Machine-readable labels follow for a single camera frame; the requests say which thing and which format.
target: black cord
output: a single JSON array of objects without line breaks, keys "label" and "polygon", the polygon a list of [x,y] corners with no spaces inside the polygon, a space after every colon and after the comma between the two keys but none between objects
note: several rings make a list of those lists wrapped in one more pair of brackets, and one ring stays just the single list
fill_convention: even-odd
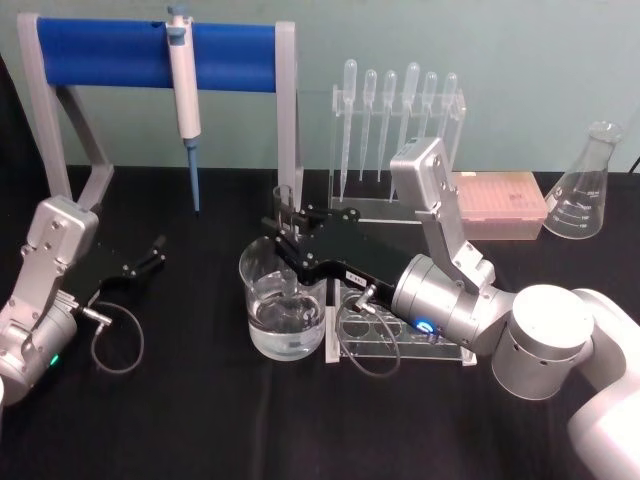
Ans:
[{"label": "black cord", "polygon": [[640,164],[640,157],[638,157],[638,160],[635,161],[635,163],[633,165],[631,165],[631,168],[629,169],[629,174],[633,173],[636,169],[636,167],[638,166],[638,164]]}]

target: white label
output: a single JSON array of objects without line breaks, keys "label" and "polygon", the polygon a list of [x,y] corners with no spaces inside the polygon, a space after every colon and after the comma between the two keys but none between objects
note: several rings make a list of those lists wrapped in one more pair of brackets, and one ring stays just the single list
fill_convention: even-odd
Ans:
[{"label": "white label", "polygon": [[367,281],[364,278],[359,277],[355,273],[347,272],[346,277],[347,277],[347,280],[350,280],[353,283],[357,283],[361,287],[366,287],[367,286]]}]

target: beaker of water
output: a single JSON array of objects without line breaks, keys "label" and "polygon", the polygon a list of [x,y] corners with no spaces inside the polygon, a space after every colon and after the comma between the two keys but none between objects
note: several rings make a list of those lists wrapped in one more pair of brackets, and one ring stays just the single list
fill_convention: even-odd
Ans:
[{"label": "beaker of water", "polygon": [[602,228],[609,160],[622,128],[595,122],[582,153],[545,197],[549,214],[544,226],[564,238],[582,240]]},{"label": "beaker of water", "polygon": [[311,354],[324,337],[327,285],[298,283],[268,237],[258,238],[240,256],[249,334],[263,355],[281,361]]}]

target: blue pipette tip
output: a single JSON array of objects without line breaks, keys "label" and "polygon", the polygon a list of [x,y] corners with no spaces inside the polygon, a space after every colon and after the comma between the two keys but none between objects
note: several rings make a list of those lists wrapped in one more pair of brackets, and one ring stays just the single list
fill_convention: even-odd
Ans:
[{"label": "blue pipette tip", "polygon": [[200,213],[200,187],[198,185],[198,161],[196,159],[196,146],[187,145],[187,160],[189,162],[189,174],[191,176],[191,194],[193,195],[193,209],[196,216]]}]

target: pipette tip box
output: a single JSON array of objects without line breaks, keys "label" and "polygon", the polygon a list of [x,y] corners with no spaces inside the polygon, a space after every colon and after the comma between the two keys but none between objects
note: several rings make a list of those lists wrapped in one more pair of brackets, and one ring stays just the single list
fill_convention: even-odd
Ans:
[{"label": "pipette tip box", "polygon": [[547,205],[531,172],[457,172],[469,240],[535,240]]}]

